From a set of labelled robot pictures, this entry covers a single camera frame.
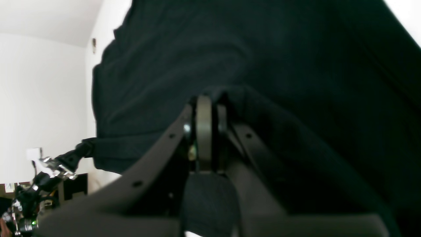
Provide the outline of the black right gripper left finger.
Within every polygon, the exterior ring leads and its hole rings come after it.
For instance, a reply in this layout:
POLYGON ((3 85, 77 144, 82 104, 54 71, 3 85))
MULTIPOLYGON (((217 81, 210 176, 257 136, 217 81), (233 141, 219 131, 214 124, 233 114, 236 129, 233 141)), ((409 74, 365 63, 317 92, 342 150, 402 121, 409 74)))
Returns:
POLYGON ((183 237, 179 213, 191 171, 211 170, 212 102, 188 104, 119 179, 48 216, 36 237, 183 237))

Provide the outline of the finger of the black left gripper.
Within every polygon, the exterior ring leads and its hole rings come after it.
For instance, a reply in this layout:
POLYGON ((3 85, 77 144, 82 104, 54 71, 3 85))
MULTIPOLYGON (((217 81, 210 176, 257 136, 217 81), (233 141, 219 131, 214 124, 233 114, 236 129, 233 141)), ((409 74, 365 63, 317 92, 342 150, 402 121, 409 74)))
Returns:
POLYGON ((57 156, 55 160, 69 171, 76 171, 81 159, 93 158, 95 156, 95 146, 95 140, 82 140, 80 144, 76 145, 74 150, 57 156))

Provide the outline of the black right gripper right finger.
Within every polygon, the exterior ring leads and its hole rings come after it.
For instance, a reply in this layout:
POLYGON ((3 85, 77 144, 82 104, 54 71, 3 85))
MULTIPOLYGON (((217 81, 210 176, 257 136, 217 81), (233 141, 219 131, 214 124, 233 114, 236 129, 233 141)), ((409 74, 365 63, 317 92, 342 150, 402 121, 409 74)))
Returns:
POLYGON ((220 160, 236 188, 241 221, 235 237, 388 237, 389 231, 374 213, 292 215, 288 192, 281 187, 281 161, 245 123, 231 121, 227 108, 214 107, 220 160))

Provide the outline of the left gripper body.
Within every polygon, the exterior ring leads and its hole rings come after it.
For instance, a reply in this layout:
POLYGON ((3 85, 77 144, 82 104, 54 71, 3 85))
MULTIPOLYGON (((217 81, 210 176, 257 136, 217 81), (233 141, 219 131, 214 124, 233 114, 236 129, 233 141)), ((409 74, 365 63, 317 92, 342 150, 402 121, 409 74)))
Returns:
POLYGON ((31 161, 38 171, 33 178, 34 190, 53 190, 62 181, 75 180, 78 177, 76 171, 69 171, 51 157, 32 159, 31 161))

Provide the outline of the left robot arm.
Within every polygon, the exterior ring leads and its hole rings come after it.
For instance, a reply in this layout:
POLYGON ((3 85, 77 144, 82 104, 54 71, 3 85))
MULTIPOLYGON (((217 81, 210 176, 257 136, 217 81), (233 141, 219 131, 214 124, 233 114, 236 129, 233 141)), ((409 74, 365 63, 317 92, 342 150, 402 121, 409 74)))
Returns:
POLYGON ((84 139, 56 158, 44 156, 40 147, 27 151, 36 174, 30 185, 16 186, 11 206, 1 215, 12 237, 33 236, 40 221, 60 207, 56 196, 59 186, 78 177, 80 161, 93 156, 95 144, 95 138, 84 139))

